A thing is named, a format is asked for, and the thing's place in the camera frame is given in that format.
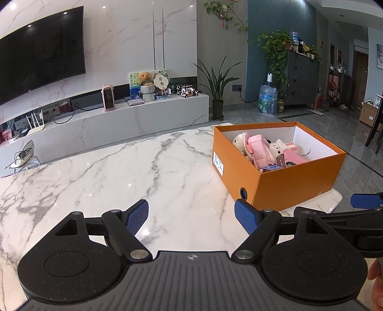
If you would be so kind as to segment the person's right hand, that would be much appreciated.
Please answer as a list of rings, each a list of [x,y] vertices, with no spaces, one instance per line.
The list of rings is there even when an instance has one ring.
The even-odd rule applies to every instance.
[[[371,302],[373,311],[383,310],[383,280],[382,280],[382,266],[378,259],[372,263],[369,268],[367,279],[375,281],[371,292]]]

